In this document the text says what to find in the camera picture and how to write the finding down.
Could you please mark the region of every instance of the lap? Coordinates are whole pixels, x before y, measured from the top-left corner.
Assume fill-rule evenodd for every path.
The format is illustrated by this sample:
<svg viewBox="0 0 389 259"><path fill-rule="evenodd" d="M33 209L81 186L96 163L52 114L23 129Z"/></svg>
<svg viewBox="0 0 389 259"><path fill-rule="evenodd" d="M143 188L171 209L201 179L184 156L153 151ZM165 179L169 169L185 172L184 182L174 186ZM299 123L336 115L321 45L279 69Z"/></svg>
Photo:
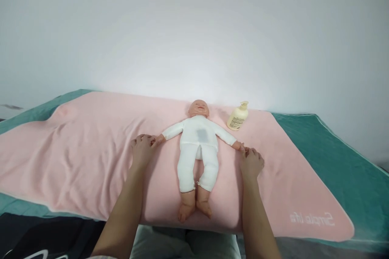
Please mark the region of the lap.
<svg viewBox="0 0 389 259"><path fill-rule="evenodd" d="M240 257L235 235L139 225L130 259Z"/></svg>

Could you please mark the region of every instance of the doll face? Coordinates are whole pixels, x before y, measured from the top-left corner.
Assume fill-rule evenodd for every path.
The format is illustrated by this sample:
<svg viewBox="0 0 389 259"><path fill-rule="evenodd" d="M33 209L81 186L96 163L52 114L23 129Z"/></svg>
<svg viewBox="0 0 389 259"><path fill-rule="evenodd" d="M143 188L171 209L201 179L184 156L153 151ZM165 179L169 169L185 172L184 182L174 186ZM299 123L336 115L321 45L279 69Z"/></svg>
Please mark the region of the doll face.
<svg viewBox="0 0 389 259"><path fill-rule="evenodd" d="M209 117L209 108L204 100L195 100L190 105L189 116L194 117L195 115L203 115Z"/></svg>

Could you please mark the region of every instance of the doll leg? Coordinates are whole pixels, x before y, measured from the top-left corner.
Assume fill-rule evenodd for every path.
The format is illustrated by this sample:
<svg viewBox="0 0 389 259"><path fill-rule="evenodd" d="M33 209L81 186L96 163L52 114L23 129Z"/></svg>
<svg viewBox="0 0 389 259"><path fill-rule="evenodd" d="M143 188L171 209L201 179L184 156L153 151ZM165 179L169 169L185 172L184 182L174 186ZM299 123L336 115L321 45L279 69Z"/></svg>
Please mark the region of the doll leg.
<svg viewBox="0 0 389 259"><path fill-rule="evenodd" d="M180 183L181 205L178 211L178 220L183 223L195 211L195 180L193 167L196 161L196 153L199 145L180 145L180 158L177 165L178 181Z"/></svg>
<svg viewBox="0 0 389 259"><path fill-rule="evenodd" d="M196 207L207 217L211 218L212 211L209 206L209 195L215 185L219 171L218 152L215 147L201 146L204 172L200 177L199 187L197 188Z"/></svg>

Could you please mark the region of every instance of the white onesie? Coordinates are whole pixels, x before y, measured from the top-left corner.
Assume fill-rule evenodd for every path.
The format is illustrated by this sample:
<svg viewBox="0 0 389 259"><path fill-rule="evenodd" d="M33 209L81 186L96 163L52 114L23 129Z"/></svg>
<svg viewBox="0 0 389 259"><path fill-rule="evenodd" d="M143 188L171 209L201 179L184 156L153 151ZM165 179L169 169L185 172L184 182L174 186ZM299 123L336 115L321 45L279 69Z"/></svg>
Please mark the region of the white onesie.
<svg viewBox="0 0 389 259"><path fill-rule="evenodd" d="M196 115L176 123L162 134L166 140L169 140L181 132L181 153L177 165L180 191L185 193L195 189L193 167L196 159L203 160L204 163L204 173L200 178L199 185L205 190L211 191L219 171L216 136L219 136L230 146L236 142L236 138L203 115Z"/></svg>

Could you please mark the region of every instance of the pink towel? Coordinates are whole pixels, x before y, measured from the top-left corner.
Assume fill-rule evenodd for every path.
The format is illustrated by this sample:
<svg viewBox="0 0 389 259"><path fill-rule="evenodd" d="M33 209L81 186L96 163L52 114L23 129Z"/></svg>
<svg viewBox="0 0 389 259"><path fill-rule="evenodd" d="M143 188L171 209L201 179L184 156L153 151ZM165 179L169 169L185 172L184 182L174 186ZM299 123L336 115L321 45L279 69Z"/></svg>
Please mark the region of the pink towel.
<svg viewBox="0 0 389 259"><path fill-rule="evenodd" d="M189 103L118 93L92 92L35 121L0 135L0 191L52 211L107 220L131 165L130 141L160 134L185 119ZM225 126L231 108L210 106L210 119ZM350 239L354 227L334 196L268 112L251 110L237 132L258 149L265 168L258 178L275 236ZM179 136L158 150L147 172L141 222L150 225L242 230L239 153L219 140L219 173L211 193L213 217L199 212L177 221ZM203 171L196 162L198 179Z"/></svg>

